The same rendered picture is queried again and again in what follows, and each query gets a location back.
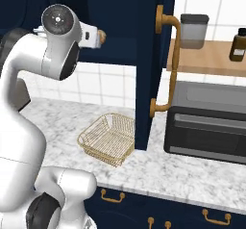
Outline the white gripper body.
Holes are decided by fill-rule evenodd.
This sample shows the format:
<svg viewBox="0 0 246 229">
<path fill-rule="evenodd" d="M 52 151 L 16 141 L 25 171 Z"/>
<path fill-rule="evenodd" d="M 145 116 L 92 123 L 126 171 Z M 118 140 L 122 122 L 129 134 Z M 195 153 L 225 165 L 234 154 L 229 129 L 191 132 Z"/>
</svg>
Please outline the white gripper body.
<svg viewBox="0 0 246 229">
<path fill-rule="evenodd" d="M 97 48 L 98 47 L 98 30 L 95 26 L 90 26 L 89 27 L 89 47 L 90 48 Z"/>
</svg>

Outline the tan bread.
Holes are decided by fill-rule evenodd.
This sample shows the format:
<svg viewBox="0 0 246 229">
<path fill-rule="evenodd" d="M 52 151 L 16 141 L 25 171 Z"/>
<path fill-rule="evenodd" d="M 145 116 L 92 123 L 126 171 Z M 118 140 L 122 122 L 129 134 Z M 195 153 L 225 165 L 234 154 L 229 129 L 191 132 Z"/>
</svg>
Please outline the tan bread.
<svg viewBox="0 0 246 229">
<path fill-rule="evenodd" d="M 98 30 L 98 35 L 99 35 L 100 44 L 104 44 L 107 37 L 106 33 L 103 30 Z"/>
</svg>

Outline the navy cabinet door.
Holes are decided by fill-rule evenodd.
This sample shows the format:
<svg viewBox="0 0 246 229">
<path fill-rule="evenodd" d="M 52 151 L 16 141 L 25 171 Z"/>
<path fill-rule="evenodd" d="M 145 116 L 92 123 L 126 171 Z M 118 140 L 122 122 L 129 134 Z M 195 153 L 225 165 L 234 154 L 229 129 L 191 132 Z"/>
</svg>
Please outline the navy cabinet door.
<svg viewBox="0 0 246 229">
<path fill-rule="evenodd" d="M 162 69 L 166 67 L 172 27 L 164 25 L 156 33 L 156 11 L 172 15 L 175 0 L 137 0 L 136 27 L 136 89 L 135 89 L 135 149 L 146 150 L 152 118 L 150 102 L 159 91 Z"/>
</svg>

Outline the navy base cabinet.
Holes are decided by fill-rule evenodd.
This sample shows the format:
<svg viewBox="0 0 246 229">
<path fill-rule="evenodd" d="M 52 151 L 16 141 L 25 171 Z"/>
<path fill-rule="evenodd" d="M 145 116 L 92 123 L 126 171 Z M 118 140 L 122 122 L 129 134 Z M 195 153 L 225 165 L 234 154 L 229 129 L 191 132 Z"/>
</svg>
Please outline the navy base cabinet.
<svg viewBox="0 0 246 229">
<path fill-rule="evenodd" d="M 102 200 L 101 189 L 107 191 L 106 197 L 118 199 L 121 192 L 126 197 L 121 203 L 110 203 Z M 152 229 L 165 229 L 165 221 L 171 222 L 170 229 L 246 229 L 245 215 L 103 187 L 98 187 L 85 201 L 85 207 L 97 229 L 148 229 L 150 216 L 155 220 Z M 205 221 L 203 209 L 209 211 L 209 218 L 222 221 L 225 214 L 231 214 L 231 224 L 222 226 Z"/>
</svg>

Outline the grey canister with dark lid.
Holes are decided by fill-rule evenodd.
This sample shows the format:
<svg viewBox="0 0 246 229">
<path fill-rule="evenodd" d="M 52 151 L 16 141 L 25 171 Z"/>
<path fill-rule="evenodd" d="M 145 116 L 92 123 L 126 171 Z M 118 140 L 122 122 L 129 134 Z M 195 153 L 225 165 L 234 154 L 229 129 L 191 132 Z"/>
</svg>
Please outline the grey canister with dark lid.
<svg viewBox="0 0 246 229">
<path fill-rule="evenodd" d="M 206 14 L 181 14 L 181 47 L 201 49 L 204 46 L 209 17 Z"/>
</svg>

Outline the wooden shelf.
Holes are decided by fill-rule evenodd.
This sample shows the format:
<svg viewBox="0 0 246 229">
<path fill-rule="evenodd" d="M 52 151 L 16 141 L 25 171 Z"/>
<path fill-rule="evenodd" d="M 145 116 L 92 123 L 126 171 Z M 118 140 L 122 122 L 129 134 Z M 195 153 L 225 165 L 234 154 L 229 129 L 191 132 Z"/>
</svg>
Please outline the wooden shelf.
<svg viewBox="0 0 246 229">
<path fill-rule="evenodd" d="M 232 62 L 229 41 L 206 40 L 201 49 L 180 49 L 179 72 L 246 77 L 246 55 Z"/>
</svg>

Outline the brown bottle with black cap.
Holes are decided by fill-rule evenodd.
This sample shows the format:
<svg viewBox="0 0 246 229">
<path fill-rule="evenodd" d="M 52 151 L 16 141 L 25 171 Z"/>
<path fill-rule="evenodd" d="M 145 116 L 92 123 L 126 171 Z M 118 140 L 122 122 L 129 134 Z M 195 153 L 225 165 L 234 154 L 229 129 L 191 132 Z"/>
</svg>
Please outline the brown bottle with black cap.
<svg viewBox="0 0 246 229">
<path fill-rule="evenodd" d="M 232 62 L 241 62 L 246 52 L 246 28 L 239 28 L 234 36 L 229 58 Z"/>
</svg>

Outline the black and grey toaster oven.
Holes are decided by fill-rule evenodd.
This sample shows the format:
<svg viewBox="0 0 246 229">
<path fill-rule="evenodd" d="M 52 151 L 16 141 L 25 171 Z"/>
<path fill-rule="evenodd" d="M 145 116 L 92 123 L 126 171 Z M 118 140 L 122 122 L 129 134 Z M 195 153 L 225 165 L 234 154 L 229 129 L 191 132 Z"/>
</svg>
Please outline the black and grey toaster oven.
<svg viewBox="0 0 246 229">
<path fill-rule="evenodd" d="M 246 165 L 246 88 L 179 81 L 163 149 Z"/>
</svg>

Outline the navy wall cabinet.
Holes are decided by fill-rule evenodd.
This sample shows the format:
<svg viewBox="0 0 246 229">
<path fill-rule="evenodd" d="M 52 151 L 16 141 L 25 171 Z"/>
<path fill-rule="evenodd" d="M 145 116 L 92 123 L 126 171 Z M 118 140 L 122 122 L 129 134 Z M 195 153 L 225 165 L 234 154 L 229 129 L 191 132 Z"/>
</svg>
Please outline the navy wall cabinet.
<svg viewBox="0 0 246 229">
<path fill-rule="evenodd" d="M 101 48 L 80 52 L 81 62 L 136 64 L 137 29 L 142 26 L 137 0 L 0 0 L 0 37 L 16 27 L 31 31 L 40 26 L 44 9 L 56 3 L 107 35 Z"/>
</svg>

